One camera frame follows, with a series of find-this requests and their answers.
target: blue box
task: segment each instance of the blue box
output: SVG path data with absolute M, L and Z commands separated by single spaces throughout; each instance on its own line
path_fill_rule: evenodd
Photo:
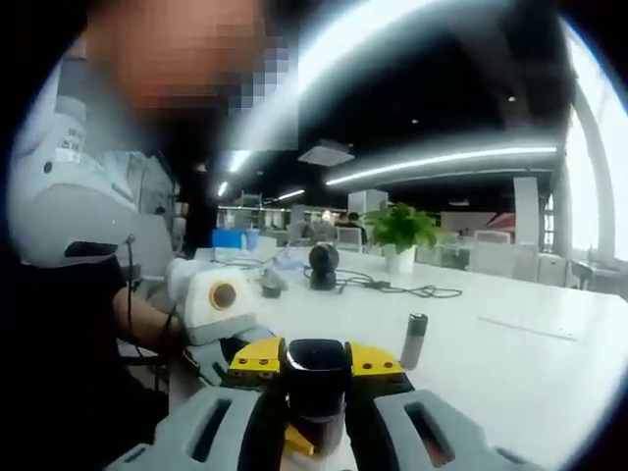
M 242 249 L 242 235 L 238 229 L 215 229 L 212 231 L 212 246 Z

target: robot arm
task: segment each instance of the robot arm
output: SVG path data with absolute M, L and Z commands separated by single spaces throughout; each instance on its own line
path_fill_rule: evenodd
M 198 392 L 158 426 L 154 445 L 134 448 L 108 469 L 279 470 L 290 441 L 305 441 L 293 449 L 307 448 L 307 434 L 289 423 L 288 350 L 279 338 L 246 346 L 220 387 Z M 477 424 L 433 393 L 415 391 L 386 352 L 357 343 L 344 351 L 350 364 L 345 425 L 360 471 L 436 469 L 441 463 L 433 462 L 429 441 L 441 449 L 447 469 L 540 469 L 488 445 Z

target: window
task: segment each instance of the window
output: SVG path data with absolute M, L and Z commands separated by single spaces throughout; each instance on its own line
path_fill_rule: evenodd
M 544 210 L 543 252 L 553 252 L 553 197 L 550 195 Z

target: white robot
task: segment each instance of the white robot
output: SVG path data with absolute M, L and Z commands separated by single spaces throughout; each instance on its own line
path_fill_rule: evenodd
M 185 328 L 188 360 L 212 385 L 220 385 L 229 370 L 221 340 L 246 344 L 274 336 L 257 325 L 254 311 L 259 294 L 238 268 L 175 259 L 166 271 L 166 285 Z

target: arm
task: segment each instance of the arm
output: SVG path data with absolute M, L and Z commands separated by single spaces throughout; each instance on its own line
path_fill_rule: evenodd
M 131 293 L 131 328 L 129 326 L 129 290 L 116 257 L 98 266 L 98 283 L 111 300 L 118 335 L 161 354 L 176 354 L 182 347 L 179 319 L 173 317 L 167 329 L 168 315 Z
M 131 293 L 131 331 L 128 288 L 122 288 L 115 294 L 113 307 L 116 325 L 123 340 L 165 355 L 177 354 L 182 349 L 183 336 L 177 317 L 173 317 L 165 328 L 168 314 Z

